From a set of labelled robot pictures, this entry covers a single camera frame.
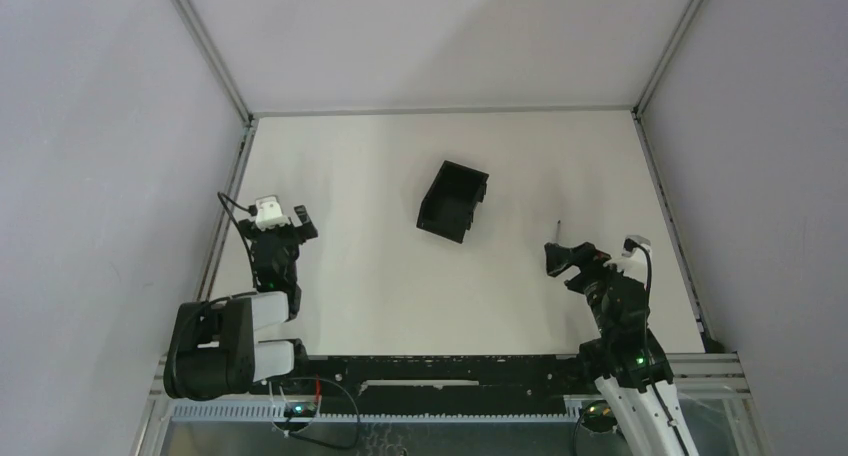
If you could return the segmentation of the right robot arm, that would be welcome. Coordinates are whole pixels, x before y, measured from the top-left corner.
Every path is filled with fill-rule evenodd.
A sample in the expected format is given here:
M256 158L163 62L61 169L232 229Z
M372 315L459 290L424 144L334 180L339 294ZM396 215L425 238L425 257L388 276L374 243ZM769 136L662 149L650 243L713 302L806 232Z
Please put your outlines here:
M546 273L574 268L567 290L584 296L599 332L578 347L578 378L599 392L634 455L695 455L674 373L649 326L654 282L652 248L628 236L615 257L590 242L544 246Z

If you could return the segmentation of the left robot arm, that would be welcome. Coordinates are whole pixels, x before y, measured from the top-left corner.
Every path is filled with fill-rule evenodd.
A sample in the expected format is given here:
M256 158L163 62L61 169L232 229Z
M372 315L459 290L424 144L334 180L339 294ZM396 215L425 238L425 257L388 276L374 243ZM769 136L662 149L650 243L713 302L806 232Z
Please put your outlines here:
M236 227L252 288L179 307L163 372L171 398L209 401L246 393L269 377L290 393L311 383L313 368L296 356L297 339L261 342L256 332L298 316L300 248L318 230L305 206L287 216L274 199L257 202L252 216Z

